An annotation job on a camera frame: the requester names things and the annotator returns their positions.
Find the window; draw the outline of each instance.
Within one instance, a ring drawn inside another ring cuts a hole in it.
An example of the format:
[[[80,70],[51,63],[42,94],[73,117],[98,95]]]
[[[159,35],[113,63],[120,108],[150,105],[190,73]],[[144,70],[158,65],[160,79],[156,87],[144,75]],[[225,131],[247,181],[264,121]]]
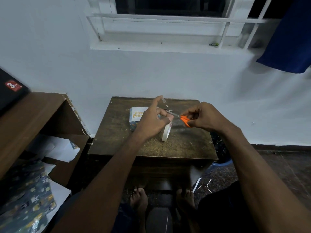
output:
[[[292,0],[87,0],[93,49],[265,48]]]

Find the red sticker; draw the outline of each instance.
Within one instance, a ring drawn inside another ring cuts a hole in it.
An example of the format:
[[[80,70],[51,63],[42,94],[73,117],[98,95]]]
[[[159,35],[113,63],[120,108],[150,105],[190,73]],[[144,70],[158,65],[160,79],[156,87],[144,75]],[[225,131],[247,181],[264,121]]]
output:
[[[10,88],[11,90],[17,92],[19,89],[22,88],[21,85],[19,85],[17,82],[13,81],[13,80],[9,80],[5,83],[5,85]]]

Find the bare foot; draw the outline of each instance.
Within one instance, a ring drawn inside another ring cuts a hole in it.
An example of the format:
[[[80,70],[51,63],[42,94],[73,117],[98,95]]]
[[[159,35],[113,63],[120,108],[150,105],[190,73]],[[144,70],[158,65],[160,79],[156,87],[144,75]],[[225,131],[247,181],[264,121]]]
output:
[[[130,197],[130,206],[137,212],[138,217],[144,217],[148,206],[148,197],[143,188],[134,189]]]
[[[199,224],[196,221],[196,209],[194,207],[194,194],[192,191],[186,190],[185,196],[182,197],[181,193],[183,190],[179,189],[176,192],[176,202],[178,207],[187,217],[190,232],[197,233],[200,232]]]

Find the wall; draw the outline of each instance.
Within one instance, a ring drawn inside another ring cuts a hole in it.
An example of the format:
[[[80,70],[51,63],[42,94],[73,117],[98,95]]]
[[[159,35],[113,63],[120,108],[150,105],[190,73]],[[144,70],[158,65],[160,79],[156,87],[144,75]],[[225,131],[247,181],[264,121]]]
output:
[[[311,72],[232,54],[90,50],[74,0],[0,0],[0,67],[34,91],[66,92],[95,134],[111,96],[208,101],[251,143],[311,145]]]

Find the person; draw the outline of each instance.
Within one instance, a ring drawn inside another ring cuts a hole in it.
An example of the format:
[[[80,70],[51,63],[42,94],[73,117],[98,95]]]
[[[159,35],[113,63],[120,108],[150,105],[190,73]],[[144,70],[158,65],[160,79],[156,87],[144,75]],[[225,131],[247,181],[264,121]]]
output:
[[[114,223],[119,221],[124,184],[138,150],[173,119],[172,115],[157,107],[162,98],[158,96],[153,100],[136,130],[80,194],[52,232],[114,231]],[[186,190],[184,195],[181,190],[177,191],[177,204],[188,217],[191,232],[223,229],[228,232],[311,232],[311,213],[250,145],[241,129],[206,102],[194,105],[183,115],[190,119],[190,126],[217,132],[222,137],[239,178],[238,183],[202,199],[198,209],[194,207],[191,191]],[[214,202],[217,200],[221,201],[216,206]],[[147,204],[144,189],[135,189],[130,205],[137,211],[139,232],[145,232]]]

